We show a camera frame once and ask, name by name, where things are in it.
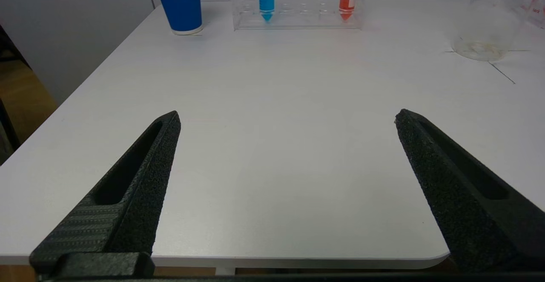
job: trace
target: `blue liquid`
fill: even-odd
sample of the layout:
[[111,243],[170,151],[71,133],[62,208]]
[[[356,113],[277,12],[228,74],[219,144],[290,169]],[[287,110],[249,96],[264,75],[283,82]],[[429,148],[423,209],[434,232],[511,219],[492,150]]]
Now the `blue liquid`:
[[274,14],[274,0],[259,0],[259,11],[266,22],[269,22]]

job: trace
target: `clear acrylic rack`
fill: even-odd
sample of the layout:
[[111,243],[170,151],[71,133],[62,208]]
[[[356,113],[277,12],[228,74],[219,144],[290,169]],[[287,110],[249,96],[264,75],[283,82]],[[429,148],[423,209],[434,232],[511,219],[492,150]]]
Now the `clear acrylic rack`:
[[232,0],[234,29],[361,29],[362,26],[364,0],[268,1],[274,2],[269,21],[262,15],[260,0]]

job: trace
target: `textured foam pad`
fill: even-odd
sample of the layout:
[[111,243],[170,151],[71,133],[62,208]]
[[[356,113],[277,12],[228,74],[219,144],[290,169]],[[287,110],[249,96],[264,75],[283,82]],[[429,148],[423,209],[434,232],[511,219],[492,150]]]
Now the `textured foam pad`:
[[74,252],[151,254],[181,123],[156,119],[30,256],[38,274]]
[[404,109],[397,115],[396,125],[462,271],[545,268],[543,211],[422,115]]

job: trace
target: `blue paper cup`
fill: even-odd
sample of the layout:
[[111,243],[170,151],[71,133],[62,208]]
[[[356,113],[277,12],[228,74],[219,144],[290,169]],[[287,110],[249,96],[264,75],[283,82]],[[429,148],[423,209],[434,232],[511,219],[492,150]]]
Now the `blue paper cup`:
[[201,0],[161,0],[176,35],[189,35],[203,29]]

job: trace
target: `wooden floor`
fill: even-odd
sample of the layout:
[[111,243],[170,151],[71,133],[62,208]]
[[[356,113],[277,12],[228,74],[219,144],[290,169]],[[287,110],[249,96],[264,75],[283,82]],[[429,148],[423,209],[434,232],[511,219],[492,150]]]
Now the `wooden floor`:
[[0,62],[0,99],[21,143],[57,109],[32,70],[18,60]]
[[[15,132],[23,143],[57,108],[49,93],[31,69],[21,61],[0,63],[0,98],[6,106]],[[426,271],[457,272],[448,259]],[[369,272],[369,270],[276,270],[270,268],[237,268],[237,275],[243,274],[335,274]],[[372,272],[391,272],[373,270]],[[173,268],[158,267],[156,276],[213,276],[214,268]],[[34,271],[30,266],[0,265],[0,282],[34,282]]]
[[[329,270],[329,269],[274,269],[274,268],[237,268],[236,275],[270,275],[270,274],[357,274],[377,272],[418,272],[418,270]],[[456,265],[447,259],[438,266],[423,272],[459,273]],[[155,276],[213,276],[215,268],[195,267],[157,267]],[[0,266],[0,282],[35,282],[34,270],[30,266]]]

